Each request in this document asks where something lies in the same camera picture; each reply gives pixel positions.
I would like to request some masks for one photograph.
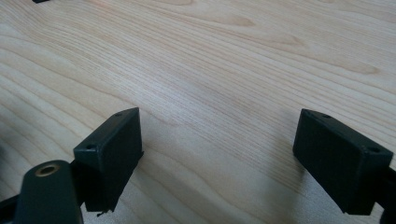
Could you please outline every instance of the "black plastic bracket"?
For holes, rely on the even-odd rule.
[[[293,153],[344,213],[370,215],[375,202],[394,210],[393,153],[337,119],[303,109]]]
[[[70,164],[48,161],[27,172],[20,195],[0,202],[0,223],[82,223],[83,203],[114,211],[143,156],[139,109],[111,116],[74,153]]]

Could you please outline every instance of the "wooden table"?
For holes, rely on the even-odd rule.
[[[395,151],[395,71],[392,0],[2,0],[0,200],[138,106],[146,154],[86,223],[377,223],[291,148],[309,108]]]

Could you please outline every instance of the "screw hole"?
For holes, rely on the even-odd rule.
[[[380,150],[376,147],[369,147],[369,150],[375,153],[378,153]]]
[[[92,148],[96,148],[96,145],[94,144],[90,144],[86,146],[87,149],[92,149]]]
[[[40,169],[38,169],[36,172],[35,172],[35,175],[36,176],[39,176],[39,177],[44,177],[44,176],[47,176],[47,175],[52,175],[53,173],[55,173],[55,172],[57,172],[58,170],[59,170],[59,165],[57,165],[57,164],[50,164],[50,165],[46,165],[46,166],[43,166],[43,167],[41,167]]]

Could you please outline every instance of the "wood grain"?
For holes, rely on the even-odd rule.
[[[138,106],[146,154],[86,223],[376,223],[291,147],[309,108],[395,151],[395,71],[392,0],[3,0],[0,200]]]

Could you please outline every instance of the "light wooden surface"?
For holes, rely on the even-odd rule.
[[[392,0],[2,0],[0,200],[138,106],[146,154],[86,223],[377,223],[291,148],[309,108],[395,151],[395,71]]]

